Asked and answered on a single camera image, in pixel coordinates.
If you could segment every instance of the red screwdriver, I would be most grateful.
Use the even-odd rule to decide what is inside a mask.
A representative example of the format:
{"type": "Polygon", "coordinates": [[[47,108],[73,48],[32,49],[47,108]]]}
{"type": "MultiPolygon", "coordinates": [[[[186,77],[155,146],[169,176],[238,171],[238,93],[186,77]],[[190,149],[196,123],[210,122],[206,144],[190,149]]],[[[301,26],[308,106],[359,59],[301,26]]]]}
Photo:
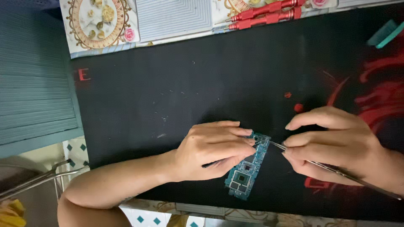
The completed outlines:
{"type": "Polygon", "coordinates": [[[302,6],[305,3],[305,0],[284,0],[284,1],[276,1],[273,3],[270,3],[268,5],[265,5],[263,7],[259,7],[259,8],[252,8],[246,11],[243,11],[239,14],[237,14],[236,16],[232,16],[229,19],[216,23],[216,24],[220,24],[220,23],[224,23],[224,22],[235,22],[235,21],[242,21],[245,19],[250,19],[253,18],[257,15],[261,15],[261,14],[266,14],[266,13],[273,13],[276,11],[281,10],[282,8],[285,7],[295,7],[295,6],[302,6]]]}
{"type": "Polygon", "coordinates": [[[282,12],[275,12],[275,13],[268,13],[264,17],[260,18],[253,18],[253,19],[247,19],[247,20],[242,20],[242,21],[237,21],[234,24],[231,24],[229,26],[226,26],[223,29],[219,29],[216,31],[220,30],[234,30],[234,29],[245,29],[249,28],[252,25],[257,25],[257,24],[272,24],[272,23],[277,23],[282,20],[293,20],[293,19],[299,19],[300,16],[302,15],[302,9],[300,7],[298,8],[292,8],[291,10],[282,12]]]}

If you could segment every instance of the circuit board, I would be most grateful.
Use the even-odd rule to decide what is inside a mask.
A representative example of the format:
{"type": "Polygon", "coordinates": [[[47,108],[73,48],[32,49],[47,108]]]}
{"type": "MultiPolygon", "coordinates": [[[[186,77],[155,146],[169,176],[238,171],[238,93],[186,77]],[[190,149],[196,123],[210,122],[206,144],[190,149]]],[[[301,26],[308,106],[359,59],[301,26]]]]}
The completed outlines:
{"type": "Polygon", "coordinates": [[[250,195],[271,140],[271,137],[256,132],[248,138],[255,139],[255,154],[246,157],[233,167],[225,180],[226,187],[230,188],[229,195],[242,200],[247,200],[250,195]]]}

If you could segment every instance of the tweezers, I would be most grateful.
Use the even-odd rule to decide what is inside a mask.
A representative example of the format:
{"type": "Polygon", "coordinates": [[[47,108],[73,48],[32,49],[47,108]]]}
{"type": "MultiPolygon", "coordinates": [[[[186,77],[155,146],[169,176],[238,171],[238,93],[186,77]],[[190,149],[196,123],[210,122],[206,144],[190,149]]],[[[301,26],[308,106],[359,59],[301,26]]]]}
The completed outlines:
{"type": "MultiPolygon", "coordinates": [[[[279,143],[275,143],[275,142],[272,142],[272,141],[270,141],[270,143],[272,143],[273,145],[277,146],[278,148],[280,148],[280,149],[282,149],[282,150],[286,150],[286,148],[287,148],[287,147],[285,147],[284,145],[281,145],[281,144],[279,144],[279,143]]],[[[397,199],[397,200],[400,200],[400,201],[401,201],[401,200],[403,199],[401,196],[399,196],[399,195],[397,195],[397,194],[394,194],[394,193],[392,193],[392,192],[386,191],[386,190],[384,190],[384,189],[382,189],[382,188],[379,188],[378,186],[372,185],[372,184],[370,184],[370,183],[368,183],[368,182],[366,182],[366,181],[363,181],[363,180],[361,180],[361,179],[358,179],[358,178],[356,178],[356,177],[354,177],[354,176],[352,176],[352,175],[350,175],[350,174],[348,174],[348,173],[343,172],[342,170],[338,170],[338,169],[335,169],[335,168],[326,166],[326,165],[324,165],[324,164],[322,164],[322,163],[319,163],[319,162],[314,162],[314,161],[307,161],[307,162],[313,163],[313,164],[316,165],[316,166],[319,166],[319,167],[324,168],[324,169],[326,169],[326,170],[328,170],[328,171],[330,171],[330,172],[333,172],[333,173],[335,173],[335,174],[338,174],[338,175],[340,175],[340,176],[343,176],[343,177],[345,177],[345,178],[348,178],[349,180],[355,181],[355,182],[357,182],[357,183],[359,183],[359,184],[361,184],[361,185],[363,185],[363,186],[366,186],[366,187],[368,187],[368,188],[371,188],[371,189],[373,189],[373,190],[375,190],[375,191],[378,191],[378,192],[380,192],[380,193],[382,193],[382,194],[385,194],[385,195],[390,196],[390,197],[392,197],[392,198],[395,198],[395,199],[397,199]]]]}

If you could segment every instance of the black work mat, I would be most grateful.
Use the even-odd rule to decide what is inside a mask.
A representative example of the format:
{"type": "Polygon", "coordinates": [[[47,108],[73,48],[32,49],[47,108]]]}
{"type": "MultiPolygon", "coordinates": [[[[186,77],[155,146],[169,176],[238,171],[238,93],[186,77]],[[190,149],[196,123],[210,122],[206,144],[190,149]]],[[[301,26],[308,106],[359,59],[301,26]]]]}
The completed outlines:
{"type": "MultiPolygon", "coordinates": [[[[366,41],[389,19],[400,22],[397,17],[403,6],[328,14],[73,60],[91,168],[174,149],[192,125],[203,122],[239,120],[242,127],[282,142],[292,133],[316,129],[285,130],[296,111],[332,102],[366,115],[364,104],[356,98],[369,95],[386,81],[396,81],[397,75],[402,82],[404,72],[402,64],[393,68],[381,64],[374,66],[367,81],[361,81],[366,62],[392,57],[399,49],[392,42],[376,50],[366,41]]],[[[383,114],[383,121],[367,120],[379,127],[383,145],[402,149],[402,115],[383,114]]],[[[404,221],[403,203],[364,187],[299,175],[280,152],[269,147],[248,201],[228,195],[226,176],[167,183],[138,198],[404,221]]]]}

